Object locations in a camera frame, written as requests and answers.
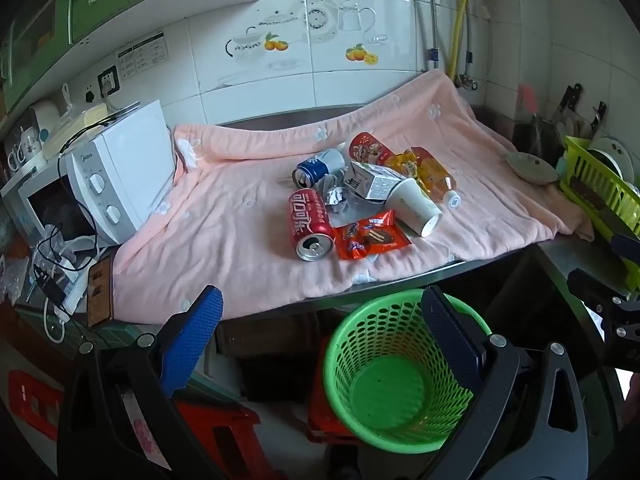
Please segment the white milk carton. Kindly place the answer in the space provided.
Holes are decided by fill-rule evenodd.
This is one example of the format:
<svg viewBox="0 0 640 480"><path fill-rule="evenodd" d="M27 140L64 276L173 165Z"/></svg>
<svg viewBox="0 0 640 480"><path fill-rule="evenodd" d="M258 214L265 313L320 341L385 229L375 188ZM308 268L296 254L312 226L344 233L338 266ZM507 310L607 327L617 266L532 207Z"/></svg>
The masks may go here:
<svg viewBox="0 0 640 480"><path fill-rule="evenodd" d="M363 200L385 202L405 177L385 166L352 160L344 174L344 185Z"/></svg>

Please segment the green plastic mesh trash basket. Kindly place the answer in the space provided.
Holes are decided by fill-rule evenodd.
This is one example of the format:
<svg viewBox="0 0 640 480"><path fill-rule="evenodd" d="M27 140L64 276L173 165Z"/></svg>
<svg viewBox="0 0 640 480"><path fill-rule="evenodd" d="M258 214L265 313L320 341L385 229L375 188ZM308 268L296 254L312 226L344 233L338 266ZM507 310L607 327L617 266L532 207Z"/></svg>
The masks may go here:
<svg viewBox="0 0 640 480"><path fill-rule="evenodd" d="M422 295L408 289L366 302L326 346L330 407L357 438L387 452L439 450L473 399L424 322Z"/></svg>

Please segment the white microwave oven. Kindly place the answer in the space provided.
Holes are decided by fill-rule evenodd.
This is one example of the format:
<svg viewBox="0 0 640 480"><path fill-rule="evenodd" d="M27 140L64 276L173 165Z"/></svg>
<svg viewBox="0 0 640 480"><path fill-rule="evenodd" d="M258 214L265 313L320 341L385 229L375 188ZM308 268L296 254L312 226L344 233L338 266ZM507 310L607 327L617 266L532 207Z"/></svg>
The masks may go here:
<svg viewBox="0 0 640 480"><path fill-rule="evenodd" d="M104 245L121 245L171 187L174 144L160 102L134 103L80 130L58 155L80 211Z"/></svg>

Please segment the lime green dish rack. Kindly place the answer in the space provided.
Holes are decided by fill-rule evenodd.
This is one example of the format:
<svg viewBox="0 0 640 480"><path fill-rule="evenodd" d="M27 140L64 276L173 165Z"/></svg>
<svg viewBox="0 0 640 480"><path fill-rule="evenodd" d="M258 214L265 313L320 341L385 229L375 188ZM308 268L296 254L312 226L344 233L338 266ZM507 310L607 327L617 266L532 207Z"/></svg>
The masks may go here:
<svg viewBox="0 0 640 480"><path fill-rule="evenodd" d="M560 188L608 242L616 235L638 242L639 194L603 157L594 154L588 140L567 136Z"/></svg>

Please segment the silver foil wrapper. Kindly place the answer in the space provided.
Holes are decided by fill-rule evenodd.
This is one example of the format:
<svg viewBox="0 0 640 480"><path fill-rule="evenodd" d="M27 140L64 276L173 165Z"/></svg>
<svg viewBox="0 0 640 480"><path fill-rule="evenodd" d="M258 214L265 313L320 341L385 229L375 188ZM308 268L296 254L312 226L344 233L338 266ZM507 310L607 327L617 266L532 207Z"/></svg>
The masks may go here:
<svg viewBox="0 0 640 480"><path fill-rule="evenodd" d="M347 210L350 192L342 172L327 174L316 184L316 189L329 212L342 214Z"/></svg>

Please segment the white power strip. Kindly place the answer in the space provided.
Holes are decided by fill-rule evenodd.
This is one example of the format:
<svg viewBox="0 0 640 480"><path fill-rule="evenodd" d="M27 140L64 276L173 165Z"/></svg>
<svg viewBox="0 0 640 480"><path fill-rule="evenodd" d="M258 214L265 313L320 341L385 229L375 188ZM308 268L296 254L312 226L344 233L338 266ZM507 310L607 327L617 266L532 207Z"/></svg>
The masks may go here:
<svg viewBox="0 0 640 480"><path fill-rule="evenodd" d="M62 323L77 311L88 289L89 271L100 255L94 238L87 235L72 240L49 237L37 245L32 270L36 278L43 277L42 291Z"/></svg>

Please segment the white ceramic dish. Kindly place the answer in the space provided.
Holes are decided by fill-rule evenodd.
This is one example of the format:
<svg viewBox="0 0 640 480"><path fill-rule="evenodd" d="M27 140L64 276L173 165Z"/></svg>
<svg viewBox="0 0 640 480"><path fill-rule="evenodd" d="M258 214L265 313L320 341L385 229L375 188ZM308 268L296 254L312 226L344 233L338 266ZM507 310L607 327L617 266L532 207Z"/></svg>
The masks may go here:
<svg viewBox="0 0 640 480"><path fill-rule="evenodd" d="M548 162L532 154L522 152L507 154L506 163L514 174L534 185L549 185L559 179L558 173Z"/></svg>

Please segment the blue and white soda can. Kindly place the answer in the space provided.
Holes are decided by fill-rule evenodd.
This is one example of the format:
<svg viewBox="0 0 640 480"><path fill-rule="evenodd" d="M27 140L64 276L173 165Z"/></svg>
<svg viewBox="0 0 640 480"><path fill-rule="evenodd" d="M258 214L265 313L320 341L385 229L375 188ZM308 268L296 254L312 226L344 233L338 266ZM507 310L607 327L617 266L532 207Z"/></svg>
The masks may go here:
<svg viewBox="0 0 640 480"><path fill-rule="evenodd" d="M328 148L299 162L292 172L298 188L313 188L328 174L338 174L346 166L343 154L337 148Z"/></svg>

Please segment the red chocolate snack wrapper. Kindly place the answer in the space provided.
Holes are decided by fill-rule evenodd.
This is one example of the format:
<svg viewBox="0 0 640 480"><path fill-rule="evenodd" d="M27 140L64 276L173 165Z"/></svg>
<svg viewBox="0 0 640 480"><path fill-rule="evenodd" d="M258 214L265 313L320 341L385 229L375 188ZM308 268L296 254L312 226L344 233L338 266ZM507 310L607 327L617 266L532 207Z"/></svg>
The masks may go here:
<svg viewBox="0 0 640 480"><path fill-rule="evenodd" d="M385 254L411 244L408 236L396 223L392 210L384 210L370 218L340 226L334 230L334 234L338 258L343 260Z"/></svg>

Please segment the black wall socket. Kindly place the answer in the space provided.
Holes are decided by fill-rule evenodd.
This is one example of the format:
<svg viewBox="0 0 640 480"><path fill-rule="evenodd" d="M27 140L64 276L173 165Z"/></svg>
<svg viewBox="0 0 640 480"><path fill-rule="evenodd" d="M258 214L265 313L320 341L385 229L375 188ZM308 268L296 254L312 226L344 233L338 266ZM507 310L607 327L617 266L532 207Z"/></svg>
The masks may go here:
<svg viewBox="0 0 640 480"><path fill-rule="evenodd" d="M102 73L99 73L98 86L100 95L103 99L106 99L108 96L120 89L117 67L115 65L112 65Z"/></svg>

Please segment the black handled kitchen knife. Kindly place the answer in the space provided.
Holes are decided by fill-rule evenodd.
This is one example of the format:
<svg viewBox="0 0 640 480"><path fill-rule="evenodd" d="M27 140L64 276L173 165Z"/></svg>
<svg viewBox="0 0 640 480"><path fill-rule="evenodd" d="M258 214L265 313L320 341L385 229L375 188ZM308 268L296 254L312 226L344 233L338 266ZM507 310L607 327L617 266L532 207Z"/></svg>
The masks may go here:
<svg viewBox="0 0 640 480"><path fill-rule="evenodd" d="M560 122L567 110L574 113L576 105L582 96L582 90L584 90L584 87L579 82L566 87L562 99L560 99L558 106L552 114L552 122Z"/></svg>

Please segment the white paper cup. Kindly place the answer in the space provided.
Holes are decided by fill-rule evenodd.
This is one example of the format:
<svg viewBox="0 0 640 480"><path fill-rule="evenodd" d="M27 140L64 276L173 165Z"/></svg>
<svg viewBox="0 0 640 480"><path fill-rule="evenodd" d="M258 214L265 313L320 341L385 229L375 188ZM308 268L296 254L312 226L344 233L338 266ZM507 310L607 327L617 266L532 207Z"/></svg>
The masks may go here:
<svg viewBox="0 0 640 480"><path fill-rule="evenodd" d="M390 192L385 206L395 217L420 237L432 234L442 218L442 211L413 178L402 180Z"/></svg>

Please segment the orange tea plastic bottle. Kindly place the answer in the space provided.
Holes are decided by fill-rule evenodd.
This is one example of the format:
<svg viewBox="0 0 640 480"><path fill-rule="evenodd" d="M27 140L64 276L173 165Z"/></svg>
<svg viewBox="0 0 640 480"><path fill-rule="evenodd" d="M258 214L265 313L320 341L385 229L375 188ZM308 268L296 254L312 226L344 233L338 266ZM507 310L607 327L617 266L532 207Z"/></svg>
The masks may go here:
<svg viewBox="0 0 640 480"><path fill-rule="evenodd" d="M384 165L406 178L413 178L421 190L436 204L456 209L462 198L457 192L457 182L450 172L425 148L407 148L390 156Z"/></svg>

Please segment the red paper snack cup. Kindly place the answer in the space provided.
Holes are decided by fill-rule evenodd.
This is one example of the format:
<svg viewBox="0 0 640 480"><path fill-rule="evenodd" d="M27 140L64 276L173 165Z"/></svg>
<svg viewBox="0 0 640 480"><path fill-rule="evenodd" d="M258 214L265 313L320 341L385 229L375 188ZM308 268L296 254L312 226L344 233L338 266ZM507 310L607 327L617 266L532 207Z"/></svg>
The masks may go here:
<svg viewBox="0 0 640 480"><path fill-rule="evenodd" d="M394 153L375 136L368 132L357 133L347 142L350 159L362 164L384 166Z"/></svg>

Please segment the red cola can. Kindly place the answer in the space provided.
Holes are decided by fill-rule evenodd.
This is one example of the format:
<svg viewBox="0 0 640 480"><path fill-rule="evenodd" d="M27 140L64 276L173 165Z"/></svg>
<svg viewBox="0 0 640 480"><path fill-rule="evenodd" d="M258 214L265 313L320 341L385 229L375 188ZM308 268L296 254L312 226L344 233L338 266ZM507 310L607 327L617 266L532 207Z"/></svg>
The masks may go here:
<svg viewBox="0 0 640 480"><path fill-rule="evenodd" d="M334 246L334 229L326 205L313 188L301 188L288 199L288 228L299 259L318 261Z"/></svg>

